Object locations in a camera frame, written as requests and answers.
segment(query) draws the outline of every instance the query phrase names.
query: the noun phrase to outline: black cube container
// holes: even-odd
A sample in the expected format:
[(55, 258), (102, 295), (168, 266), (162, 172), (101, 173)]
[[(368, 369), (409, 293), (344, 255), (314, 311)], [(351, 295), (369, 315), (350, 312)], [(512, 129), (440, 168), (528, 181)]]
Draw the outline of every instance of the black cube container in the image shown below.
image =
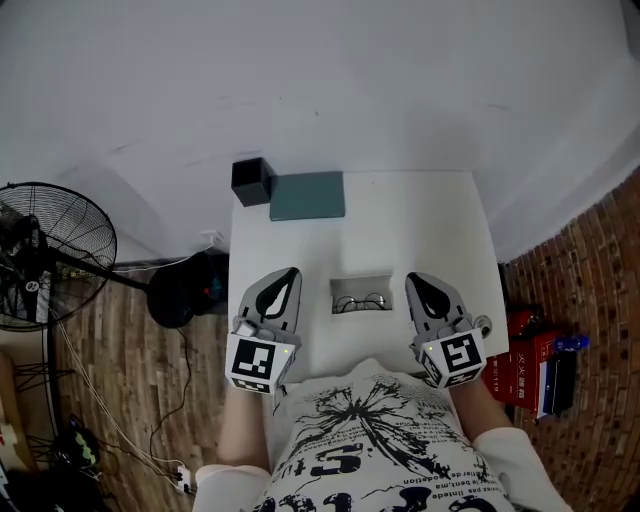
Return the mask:
[(255, 206), (271, 201), (273, 169), (264, 158), (234, 162), (231, 171), (231, 190), (242, 206)]

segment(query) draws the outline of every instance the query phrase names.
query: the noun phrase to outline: white t-shirt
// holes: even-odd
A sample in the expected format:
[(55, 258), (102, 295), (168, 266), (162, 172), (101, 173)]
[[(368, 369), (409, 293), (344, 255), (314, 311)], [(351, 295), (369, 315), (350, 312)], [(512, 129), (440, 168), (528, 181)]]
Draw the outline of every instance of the white t-shirt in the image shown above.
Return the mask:
[(205, 466), (194, 512), (570, 510), (523, 431), (471, 444), (443, 393), (373, 359), (290, 390), (271, 430), (272, 474)]

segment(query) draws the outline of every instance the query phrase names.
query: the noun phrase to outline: red packaging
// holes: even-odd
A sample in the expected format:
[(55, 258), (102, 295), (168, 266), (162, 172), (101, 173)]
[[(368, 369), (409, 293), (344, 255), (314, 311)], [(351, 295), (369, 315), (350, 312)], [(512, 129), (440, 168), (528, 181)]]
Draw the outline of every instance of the red packaging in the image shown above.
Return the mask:
[(524, 407), (538, 414), (540, 365), (553, 353), (553, 340), (561, 331), (540, 333), (529, 340), (512, 341), (509, 352), (487, 358), (482, 378), (499, 402)]

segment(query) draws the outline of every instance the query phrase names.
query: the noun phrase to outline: floor fan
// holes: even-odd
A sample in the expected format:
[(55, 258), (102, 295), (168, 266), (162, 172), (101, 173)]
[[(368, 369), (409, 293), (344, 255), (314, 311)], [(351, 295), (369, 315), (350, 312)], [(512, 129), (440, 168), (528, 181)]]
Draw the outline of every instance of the floor fan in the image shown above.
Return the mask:
[(82, 194), (38, 182), (1, 188), (0, 329), (35, 331), (64, 320), (107, 280), (146, 292), (151, 316), (165, 327), (215, 302), (204, 253), (160, 269), (147, 284), (113, 271), (116, 251), (109, 217)]

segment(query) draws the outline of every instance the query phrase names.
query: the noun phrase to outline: tabletop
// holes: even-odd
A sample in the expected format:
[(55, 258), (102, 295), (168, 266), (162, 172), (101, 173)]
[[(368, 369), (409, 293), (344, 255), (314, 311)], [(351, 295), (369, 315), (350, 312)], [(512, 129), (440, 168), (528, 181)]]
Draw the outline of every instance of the tabletop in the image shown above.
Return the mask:
[[(367, 357), (390, 371), (421, 371), (408, 348), (416, 334), (404, 288), (409, 272), (446, 281), (474, 318), (489, 316), (487, 356), (508, 350), (495, 251), (470, 173), (346, 173), (344, 192), (346, 216), (338, 219), (272, 222), (268, 204), (244, 208), (235, 199), (230, 318), (265, 275), (291, 266), (302, 272), (302, 348), (286, 381), (343, 374)], [(373, 275), (391, 275), (393, 311), (332, 314), (332, 279)]]

